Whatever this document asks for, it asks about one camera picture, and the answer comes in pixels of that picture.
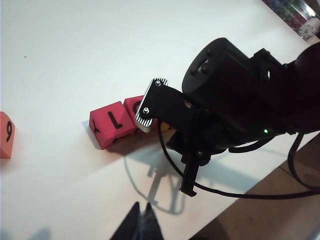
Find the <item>dark object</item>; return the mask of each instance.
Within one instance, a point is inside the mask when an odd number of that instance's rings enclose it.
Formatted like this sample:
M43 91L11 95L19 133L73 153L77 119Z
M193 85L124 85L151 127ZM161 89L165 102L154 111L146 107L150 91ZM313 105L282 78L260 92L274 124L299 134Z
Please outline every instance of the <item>dark object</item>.
M156 215L147 203L141 215L136 202L110 240L163 240Z
M167 145L186 164L180 190L194 196L198 168L211 155L248 152L278 135L320 130L319 56L317 43L281 65L265 49L248 58L226 38L216 39L186 71L183 93L165 79L151 81L137 125L148 132L158 118L176 129Z

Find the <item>wire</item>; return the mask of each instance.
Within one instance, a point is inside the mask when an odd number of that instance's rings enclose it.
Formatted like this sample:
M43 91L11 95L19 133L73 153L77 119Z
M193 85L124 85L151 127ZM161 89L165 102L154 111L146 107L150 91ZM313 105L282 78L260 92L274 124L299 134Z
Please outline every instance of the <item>wire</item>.
M274 138L275 137L273 136L263 140L259 140L249 146L229 147L228 151L229 153L233 153L233 154L242 154L242 153L251 152L261 148L263 145L266 145L268 142L270 142Z
M161 121L158 121L158 126L157 126L157 132L158 132L158 136L159 136L159 141L163 150L163 153L165 155L165 157L167 158L167 160L169 161L169 163L171 164L171 166L173 167L173 169L183 178L184 174L182 171L180 171L180 169L177 167L177 165L174 163L174 161L172 160L172 158L170 157L165 142L164 142L164 138L162 136L162 132L161 132ZM218 189L214 189L214 188L210 188L204 185L201 185L197 182L194 183L194 185L197 188L200 188L202 190L205 190L207 192L210 193L214 193L214 194L219 194L222 196L226 196L226 197L231 197L231 198L240 198L240 199L260 199L260 200L285 200L285 199L297 199L297 198L303 198L303 197L308 197L308 196L313 196L313 195L317 195L319 194L319 192L317 191L313 191L313 190L309 190L309 191L302 191L302 192L295 192L295 193L288 193L288 194L277 194L277 195L269 195L269 194L242 194L242 193L231 193L231 192L225 192L225 191L221 191Z
M320 191L320 186L312 186L309 184L304 183L300 177L298 176L297 172L296 172L296 168L295 168L295 154L296 151L302 141L302 138L304 137L304 135L302 133L299 133L298 136L296 137L294 143L292 144L292 147L290 148L289 154L288 154L288 166L290 169L290 172L292 174L292 176L303 186L307 187L308 189L314 190L319 192Z

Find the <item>screw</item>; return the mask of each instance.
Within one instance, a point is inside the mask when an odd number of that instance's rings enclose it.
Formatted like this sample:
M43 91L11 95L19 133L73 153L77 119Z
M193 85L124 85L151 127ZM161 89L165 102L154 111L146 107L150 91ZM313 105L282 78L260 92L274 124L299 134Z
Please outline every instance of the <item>screw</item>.
M142 111L144 114L148 114L149 113L149 108L145 107Z
M207 74L207 73L208 73L208 69L207 69L206 67L203 67L203 68L201 69L201 72L202 72L203 74Z
M188 109L192 108L191 102L189 102L189 101L187 101L187 100L184 100L184 105L186 105L186 107L187 107Z

